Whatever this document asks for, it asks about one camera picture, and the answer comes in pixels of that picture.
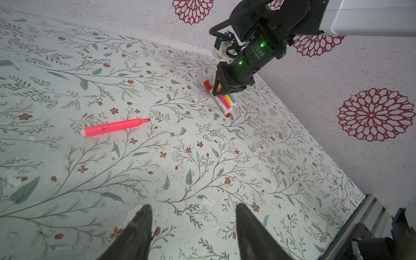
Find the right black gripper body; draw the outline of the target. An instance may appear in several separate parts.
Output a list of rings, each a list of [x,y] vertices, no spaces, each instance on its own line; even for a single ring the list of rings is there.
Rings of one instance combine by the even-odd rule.
[[[254,75],[272,59],[281,59],[287,53],[288,40],[275,34],[261,19],[254,27],[248,45],[237,55],[232,64],[220,62],[216,73],[224,74],[224,81],[228,85],[255,84]]]

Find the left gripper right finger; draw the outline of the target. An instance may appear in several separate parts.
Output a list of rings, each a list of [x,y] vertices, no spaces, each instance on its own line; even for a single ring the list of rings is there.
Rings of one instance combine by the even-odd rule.
[[[236,232],[242,260],[292,259],[243,203],[236,206]]]

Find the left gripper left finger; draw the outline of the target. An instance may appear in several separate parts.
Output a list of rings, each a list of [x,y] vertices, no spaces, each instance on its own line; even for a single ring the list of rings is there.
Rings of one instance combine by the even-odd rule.
[[[152,233],[152,208],[144,205],[124,228],[121,235],[98,260],[147,260]]]

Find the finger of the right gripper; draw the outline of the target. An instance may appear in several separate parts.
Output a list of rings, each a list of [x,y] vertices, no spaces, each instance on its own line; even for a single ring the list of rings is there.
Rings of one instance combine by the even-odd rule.
[[[221,87],[221,84],[223,83],[223,81],[224,81],[224,74],[216,73],[216,76],[214,78],[214,85],[212,89],[213,96],[224,95],[224,88]]]
[[[232,93],[237,93],[237,92],[242,92],[247,88],[246,85],[229,85],[229,84],[221,84],[221,95],[227,95],[227,94],[232,94]]]

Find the pink highlighter pen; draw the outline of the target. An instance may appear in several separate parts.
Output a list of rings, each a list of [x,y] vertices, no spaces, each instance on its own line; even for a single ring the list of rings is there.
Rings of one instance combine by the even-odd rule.
[[[117,132],[121,130],[126,130],[128,128],[135,128],[142,124],[150,122],[151,119],[132,119],[132,120],[124,120],[114,123],[107,123],[104,125],[97,125],[92,127],[86,127],[80,130],[80,134],[82,137],[92,137],[96,135],[106,134]]]
[[[232,106],[229,105],[229,103],[227,102],[227,100],[225,99],[224,95],[219,95],[219,98],[221,99],[221,101],[223,102],[223,104],[225,105],[225,107],[230,110],[232,109]]]

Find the white red marker pen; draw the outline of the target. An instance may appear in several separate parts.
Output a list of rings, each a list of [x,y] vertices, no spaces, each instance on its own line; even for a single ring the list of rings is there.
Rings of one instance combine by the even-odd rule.
[[[217,104],[217,106],[219,107],[219,109],[222,111],[222,113],[225,115],[226,118],[230,118],[231,117],[231,113],[229,111],[228,108],[226,108],[226,106],[224,105],[223,101],[218,97],[218,96],[214,96],[213,95],[213,87],[210,84],[210,82],[208,80],[204,81],[204,87],[206,89],[206,91],[210,94],[210,96],[212,97],[212,99],[214,100],[214,102]]]

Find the blue highlighter pen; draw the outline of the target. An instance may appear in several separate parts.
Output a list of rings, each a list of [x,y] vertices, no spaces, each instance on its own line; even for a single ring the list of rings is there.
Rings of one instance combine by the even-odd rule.
[[[231,94],[228,94],[228,95],[227,95],[227,97],[231,100],[231,102],[232,102],[233,104],[235,104],[235,103],[236,103],[236,101],[235,101],[234,97],[233,97]]]

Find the yellow highlighter pen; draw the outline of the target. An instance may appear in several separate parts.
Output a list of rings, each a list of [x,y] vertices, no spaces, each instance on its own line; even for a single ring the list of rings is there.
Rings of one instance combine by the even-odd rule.
[[[231,100],[227,97],[227,94],[224,95],[225,99],[227,100],[227,102],[229,103],[230,106],[233,106],[234,104],[231,102]]]

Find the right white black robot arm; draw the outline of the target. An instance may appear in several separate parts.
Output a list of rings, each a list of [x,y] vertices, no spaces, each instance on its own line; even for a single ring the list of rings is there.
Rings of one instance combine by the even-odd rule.
[[[212,94],[227,95],[255,83],[254,75],[286,55],[297,36],[398,36],[416,34],[415,1],[241,1],[209,31],[219,59]]]

